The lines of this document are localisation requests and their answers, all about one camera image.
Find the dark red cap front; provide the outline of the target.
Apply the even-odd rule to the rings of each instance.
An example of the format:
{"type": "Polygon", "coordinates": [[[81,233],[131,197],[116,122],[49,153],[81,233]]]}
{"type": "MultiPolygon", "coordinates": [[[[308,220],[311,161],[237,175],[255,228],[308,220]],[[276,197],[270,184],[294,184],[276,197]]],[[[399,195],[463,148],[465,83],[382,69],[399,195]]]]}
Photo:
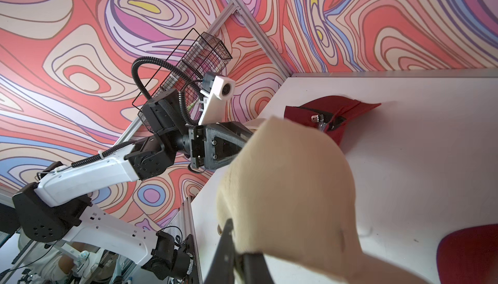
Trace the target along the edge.
{"type": "Polygon", "coordinates": [[[283,117],[324,132],[340,146],[348,123],[380,106],[381,103],[369,104],[343,96],[327,96],[301,106],[286,106],[283,117]]]}

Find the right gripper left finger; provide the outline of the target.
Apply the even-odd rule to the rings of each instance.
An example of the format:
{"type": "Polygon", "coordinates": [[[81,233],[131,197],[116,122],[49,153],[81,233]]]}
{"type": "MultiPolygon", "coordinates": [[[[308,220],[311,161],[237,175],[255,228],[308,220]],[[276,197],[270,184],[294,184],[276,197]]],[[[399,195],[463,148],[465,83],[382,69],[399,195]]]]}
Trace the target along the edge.
{"type": "Polygon", "coordinates": [[[204,281],[206,284],[234,284],[235,246],[232,238],[233,220],[224,225],[219,244],[215,251],[210,270],[204,281]]]}

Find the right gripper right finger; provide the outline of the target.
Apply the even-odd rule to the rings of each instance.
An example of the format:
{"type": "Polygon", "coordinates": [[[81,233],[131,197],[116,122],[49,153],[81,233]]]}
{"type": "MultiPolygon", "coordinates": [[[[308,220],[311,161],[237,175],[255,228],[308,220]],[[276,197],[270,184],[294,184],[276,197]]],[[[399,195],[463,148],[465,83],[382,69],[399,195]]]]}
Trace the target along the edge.
{"type": "Polygon", "coordinates": [[[263,254],[242,254],[237,257],[237,272],[241,283],[274,284],[263,254]]]}

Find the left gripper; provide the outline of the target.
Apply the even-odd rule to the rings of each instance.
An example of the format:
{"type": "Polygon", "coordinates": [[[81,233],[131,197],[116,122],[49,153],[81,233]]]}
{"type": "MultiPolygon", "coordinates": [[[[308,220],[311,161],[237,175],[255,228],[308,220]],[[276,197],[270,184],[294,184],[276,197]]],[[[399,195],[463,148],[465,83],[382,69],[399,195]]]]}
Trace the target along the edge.
{"type": "Polygon", "coordinates": [[[225,122],[189,128],[190,166],[210,171],[229,165],[253,132],[239,122],[225,122]]]}

